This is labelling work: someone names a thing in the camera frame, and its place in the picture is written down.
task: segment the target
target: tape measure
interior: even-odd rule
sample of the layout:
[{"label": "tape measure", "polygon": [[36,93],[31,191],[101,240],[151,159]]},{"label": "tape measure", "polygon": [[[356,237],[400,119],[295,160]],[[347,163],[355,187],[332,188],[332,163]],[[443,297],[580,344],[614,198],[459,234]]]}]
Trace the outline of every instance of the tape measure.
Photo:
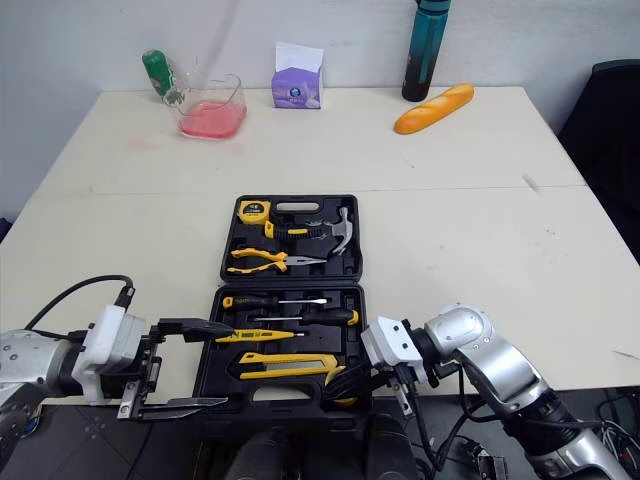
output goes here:
[{"label": "tape measure", "polygon": [[246,225],[264,225],[269,220],[271,202],[260,200],[242,200],[238,208],[238,217]]}]

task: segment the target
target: bread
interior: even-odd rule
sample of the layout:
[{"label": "bread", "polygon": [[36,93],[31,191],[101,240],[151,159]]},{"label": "bread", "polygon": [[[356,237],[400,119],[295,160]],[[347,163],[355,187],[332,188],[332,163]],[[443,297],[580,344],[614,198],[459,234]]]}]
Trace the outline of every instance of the bread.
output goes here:
[{"label": "bread", "polygon": [[472,98],[473,85],[461,83],[406,112],[396,120],[393,129],[401,134],[417,132],[455,112],[469,103]]}]

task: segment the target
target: white table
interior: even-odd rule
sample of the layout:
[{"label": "white table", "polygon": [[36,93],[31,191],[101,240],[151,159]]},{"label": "white table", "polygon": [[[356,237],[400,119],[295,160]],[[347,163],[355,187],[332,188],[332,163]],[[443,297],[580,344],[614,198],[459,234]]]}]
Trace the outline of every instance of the white table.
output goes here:
[{"label": "white table", "polygon": [[[410,136],[391,130],[395,89],[329,89],[319,112],[246,97],[240,132],[211,142],[180,137],[151,93],[102,94],[0,245],[0,329],[104,273],[134,278],[149,325],[206,318],[237,196],[355,193],[369,318],[417,326],[465,301],[558,389],[640,383],[616,353],[640,358],[640,269],[523,89],[478,88]],[[83,289],[41,327],[85,327],[118,288]],[[192,393],[200,351],[160,347],[152,400]]]}]

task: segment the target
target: toolbox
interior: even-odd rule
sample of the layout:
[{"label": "toolbox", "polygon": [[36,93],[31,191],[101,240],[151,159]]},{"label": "toolbox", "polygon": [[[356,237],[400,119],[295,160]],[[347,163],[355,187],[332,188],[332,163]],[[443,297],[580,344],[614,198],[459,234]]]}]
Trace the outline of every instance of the toolbox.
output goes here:
[{"label": "toolbox", "polygon": [[[348,431],[370,409],[370,394],[339,402],[322,395],[336,363],[349,367],[366,358],[359,236],[353,195],[236,200],[220,269],[226,284],[215,294],[210,320],[250,338],[204,344],[194,396],[229,398],[203,413],[207,433],[232,436],[240,424],[245,435],[275,424]],[[285,303],[298,301],[305,303]]]}]

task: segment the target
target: tissue box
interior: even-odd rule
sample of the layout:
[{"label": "tissue box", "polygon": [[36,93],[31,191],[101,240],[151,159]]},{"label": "tissue box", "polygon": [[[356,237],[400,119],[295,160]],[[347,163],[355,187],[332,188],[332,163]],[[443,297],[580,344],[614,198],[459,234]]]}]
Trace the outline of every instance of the tissue box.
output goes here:
[{"label": "tissue box", "polygon": [[276,108],[320,108],[323,54],[320,48],[276,43],[276,72],[271,80]]}]

